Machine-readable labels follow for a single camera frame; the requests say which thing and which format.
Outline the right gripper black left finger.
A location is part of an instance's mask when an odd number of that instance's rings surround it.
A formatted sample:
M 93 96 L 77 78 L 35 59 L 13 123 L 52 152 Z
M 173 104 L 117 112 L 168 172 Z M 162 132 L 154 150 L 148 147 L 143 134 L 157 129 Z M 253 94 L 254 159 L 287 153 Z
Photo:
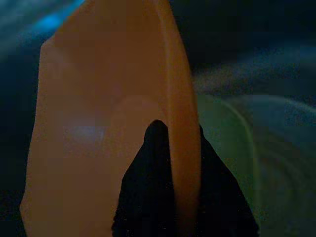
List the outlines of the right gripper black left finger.
M 168 128 L 155 120 L 122 178 L 112 237 L 175 236 Z

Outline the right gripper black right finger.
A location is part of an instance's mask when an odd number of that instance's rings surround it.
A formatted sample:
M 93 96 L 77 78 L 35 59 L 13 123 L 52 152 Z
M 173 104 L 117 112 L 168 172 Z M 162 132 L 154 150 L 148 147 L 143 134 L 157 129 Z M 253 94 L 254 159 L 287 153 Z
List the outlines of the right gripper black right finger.
M 258 237 L 258 224 L 238 182 L 200 128 L 201 190 L 197 237 Z

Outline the orange angular bowl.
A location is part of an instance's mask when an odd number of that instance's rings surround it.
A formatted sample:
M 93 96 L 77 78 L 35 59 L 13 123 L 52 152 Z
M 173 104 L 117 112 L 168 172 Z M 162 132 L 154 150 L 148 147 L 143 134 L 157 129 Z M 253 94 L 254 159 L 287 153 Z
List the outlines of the orange angular bowl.
M 168 0 L 85 0 L 40 49 L 20 212 L 27 237 L 111 237 L 148 125 L 168 127 L 178 237 L 194 232 L 200 130 Z

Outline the green plate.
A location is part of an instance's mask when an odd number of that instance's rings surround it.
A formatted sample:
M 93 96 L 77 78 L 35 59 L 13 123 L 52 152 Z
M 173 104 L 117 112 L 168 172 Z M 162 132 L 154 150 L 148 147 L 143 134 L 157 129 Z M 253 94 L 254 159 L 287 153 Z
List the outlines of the green plate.
M 316 237 L 316 108 L 269 95 L 199 95 L 197 106 L 260 237 Z

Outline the stainless steel sink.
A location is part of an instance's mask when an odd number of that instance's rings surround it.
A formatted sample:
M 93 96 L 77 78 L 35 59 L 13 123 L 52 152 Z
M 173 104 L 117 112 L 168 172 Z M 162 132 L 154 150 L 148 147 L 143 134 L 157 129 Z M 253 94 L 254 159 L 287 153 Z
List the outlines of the stainless steel sink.
M 19 213 L 40 46 L 84 0 L 0 0 L 0 237 Z M 195 90 L 247 120 L 262 237 L 316 237 L 316 0 L 169 0 Z

